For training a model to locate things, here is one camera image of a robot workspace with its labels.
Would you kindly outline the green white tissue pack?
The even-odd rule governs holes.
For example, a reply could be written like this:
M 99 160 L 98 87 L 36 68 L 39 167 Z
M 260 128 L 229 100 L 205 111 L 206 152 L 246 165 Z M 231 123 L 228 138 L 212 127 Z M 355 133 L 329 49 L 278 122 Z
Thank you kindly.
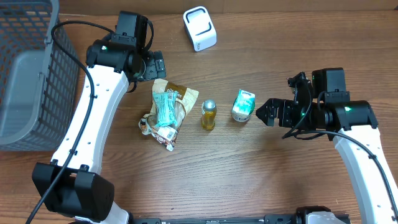
M 238 122 L 250 119 L 255 108 L 255 94 L 240 89 L 231 109 L 231 116 Z

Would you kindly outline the teal wipes packet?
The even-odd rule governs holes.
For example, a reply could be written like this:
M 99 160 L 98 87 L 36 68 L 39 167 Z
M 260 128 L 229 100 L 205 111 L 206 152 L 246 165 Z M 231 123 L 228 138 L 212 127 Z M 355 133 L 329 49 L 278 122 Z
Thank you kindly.
M 175 114 L 175 102 L 177 94 L 174 91 L 166 91 L 162 93 L 152 94 L 156 107 L 157 122 L 156 127 L 177 125 Z

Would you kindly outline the brown Panera snack bag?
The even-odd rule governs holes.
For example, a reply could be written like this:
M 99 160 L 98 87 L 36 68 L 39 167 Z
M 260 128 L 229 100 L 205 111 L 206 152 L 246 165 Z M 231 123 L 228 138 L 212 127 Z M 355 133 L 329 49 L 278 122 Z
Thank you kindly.
M 156 79 L 152 86 L 152 94 L 153 92 L 162 93 L 166 91 L 174 91 L 177 94 L 177 99 L 175 102 L 175 114 L 177 119 L 177 125 L 176 126 L 170 125 L 170 127 L 173 127 L 174 129 L 179 129 L 186 115 L 192 110 L 193 106 L 195 105 L 199 92 L 182 85 L 174 84 L 164 79 Z M 153 100 L 153 96 L 152 96 L 152 108 L 148 114 L 144 115 L 144 118 L 147 118 L 149 116 L 155 117 L 154 121 L 156 125 L 157 116 L 156 116 L 156 107 Z

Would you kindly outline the yellow drink bottle silver cap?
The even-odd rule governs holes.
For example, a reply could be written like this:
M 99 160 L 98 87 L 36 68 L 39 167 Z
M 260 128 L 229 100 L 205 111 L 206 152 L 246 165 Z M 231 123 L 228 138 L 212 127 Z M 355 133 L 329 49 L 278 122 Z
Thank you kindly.
M 212 99 L 205 100 L 201 105 L 201 126 L 203 129 L 212 130 L 215 127 L 217 113 L 216 103 Z

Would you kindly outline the small brown snack packet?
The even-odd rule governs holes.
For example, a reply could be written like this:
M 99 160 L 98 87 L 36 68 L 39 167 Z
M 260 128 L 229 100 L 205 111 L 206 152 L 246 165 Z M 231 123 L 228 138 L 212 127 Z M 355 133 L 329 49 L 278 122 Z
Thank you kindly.
M 156 128 L 154 116 L 141 118 L 138 125 L 143 135 L 151 135 L 168 151 L 173 151 L 178 131 L 170 126 Z

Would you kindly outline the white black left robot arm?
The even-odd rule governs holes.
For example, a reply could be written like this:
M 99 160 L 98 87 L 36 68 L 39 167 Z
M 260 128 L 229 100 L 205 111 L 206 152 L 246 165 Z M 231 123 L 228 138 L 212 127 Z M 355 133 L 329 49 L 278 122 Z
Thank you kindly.
M 32 181 L 47 210 L 75 223 L 132 223 L 114 201 L 114 185 L 101 176 L 103 151 L 122 97 L 138 82 L 166 76 L 161 52 L 150 50 L 152 22 L 122 11 L 115 29 L 88 47 L 81 65 L 85 84 L 68 131 L 48 164 L 37 163 Z

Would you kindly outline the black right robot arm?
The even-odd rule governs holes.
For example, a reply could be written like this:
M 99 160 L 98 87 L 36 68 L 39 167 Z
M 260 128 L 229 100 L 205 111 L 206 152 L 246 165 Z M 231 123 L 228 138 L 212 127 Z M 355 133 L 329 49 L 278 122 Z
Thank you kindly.
M 397 185 L 382 150 L 371 105 L 353 101 L 342 68 L 300 72 L 287 80 L 293 100 L 268 99 L 256 110 L 267 126 L 279 121 L 284 138 L 327 136 L 347 168 L 363 223 L 397 223 Z

